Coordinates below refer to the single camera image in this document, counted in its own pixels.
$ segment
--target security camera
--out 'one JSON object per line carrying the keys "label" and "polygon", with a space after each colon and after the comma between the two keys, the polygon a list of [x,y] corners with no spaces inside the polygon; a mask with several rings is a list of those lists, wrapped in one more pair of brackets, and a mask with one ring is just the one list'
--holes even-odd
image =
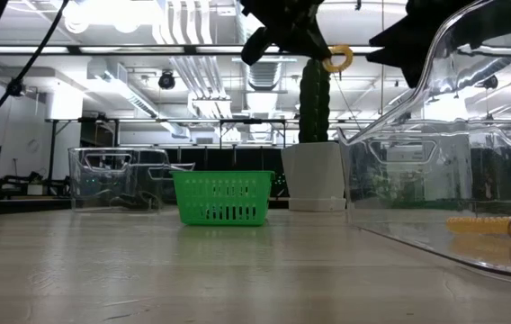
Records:
{"label": "security camera", "polygon": [[157,84],[164,90],[173,89],[175,86],[174,71],[163,70],[162,76],[159,78],[159,82],[157,82]]}
{"label": "security camera", "polygon": [[497,76],[490,76],[487,80],[483,81],[483,87],[486,89],[497,89],[499,80]]}

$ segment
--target fluorescent light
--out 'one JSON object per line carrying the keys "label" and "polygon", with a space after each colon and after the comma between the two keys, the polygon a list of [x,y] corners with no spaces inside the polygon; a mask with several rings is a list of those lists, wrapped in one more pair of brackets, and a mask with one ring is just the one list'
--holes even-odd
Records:
{"label": "fluorescent light", "polygon": [[198,53],[237,53],[240,54],[242,46],[198,46],[196,51]]}
{"label": "fluorescent light", "polygon": [[145,120],[145,119],[120,119],[120,122],[125,122],[125,123],[151,123],[151,122],[157,122],[157,120],[155,120],[155,119],[148,119],[148,120]]}
{"label": "fluorescent light", "polygon": [[[244,61],[241,58],[231,58],[231,61],[234,63],[243,63]],[[296,58],[260,58],[258,62],[263,63],[296,63],[298,60]]]}
{"label": "fluorescent light", "polygon": [[185,122],[185,123],[220,123],[217,119],[169,119],[170,122]]}
{"label": "fluorescent light", "polygon": [[491,54],[498,56],[511,56],[511,47],[491,47],[491,46],[479,46],[475,49],[472,49],[470,45],[463,45],[458,48],[463,53],[466,54]]}
{"label": "fluorescent light", "polygon": [[183,54],[184,48],[181,46],[81,46],[80,51],[85,54]]}
{"label": "fluorescent light", "polygon": [[354,54],[370,54],[376,50],[381,50],[382,48],[371,46],[350,46],[350,49],[354,52]]}
{"label": "fluorescent light", "polygon": [[[22,54],[32,54],[38,50],[37,46],[0,46],[0,53],[22,53]],[[68,53],[67,48],[62,46],[46,46],[43,48],[41,53]]]}

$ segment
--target wall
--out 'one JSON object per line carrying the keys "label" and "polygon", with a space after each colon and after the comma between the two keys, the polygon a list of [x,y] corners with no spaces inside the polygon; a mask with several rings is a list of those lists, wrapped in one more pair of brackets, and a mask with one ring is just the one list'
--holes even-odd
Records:
{"label": "wall", "polygon": [[[0,86],[0,97],[4,88]],[[31,171],[47,175],[47,161],[43,152],[49,152],[49,141],[44,131],[46,105],[36,100],[8,98],[0,109],[0,177],[26,176]]]}
{"label": "wall", "polygon": [[[0,97],[4,88],[0,86]],[[0,177],[27,176],[35,171],[48,177],[51,123],[46,116],[77,118],[81,115],[82,95],[62,86],[55,94],[47,95],[48,104],[28,97],[7,99],[0,109]],[[78,147],[81,125],[69,124],[56,137],[54,154],[54,179],[69,174],[67,149]]]}

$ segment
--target yellow plastic toy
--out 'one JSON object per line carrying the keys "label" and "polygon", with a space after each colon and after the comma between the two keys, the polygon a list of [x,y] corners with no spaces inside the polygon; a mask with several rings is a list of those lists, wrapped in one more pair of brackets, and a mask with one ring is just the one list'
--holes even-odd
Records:
{"label": "yellow plastic toy", "polygon": [[451,217],[447,229],[453,233],[507,234],[511,217]]}
{"label": "yellow plastic toy", "polygon": [[345,54],[344,63],[339,66],[334,66],[334,63],[331,61],[331,58],[326,58],[322,62],[324,65],[324,69],[329,73],[339,73],[343,70],[349,68],[354,61],[354,52],[347,45],[337,45],[329,48],[332,54]]}

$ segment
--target wooden table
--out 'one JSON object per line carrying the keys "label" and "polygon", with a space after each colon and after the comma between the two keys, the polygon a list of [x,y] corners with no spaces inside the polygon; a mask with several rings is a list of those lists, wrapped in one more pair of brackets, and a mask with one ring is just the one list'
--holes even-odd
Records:
{"label": "wooden table", "polygon": [[156,215],[0,216],[1,323],[511,323],[511,283],[352,229]]}

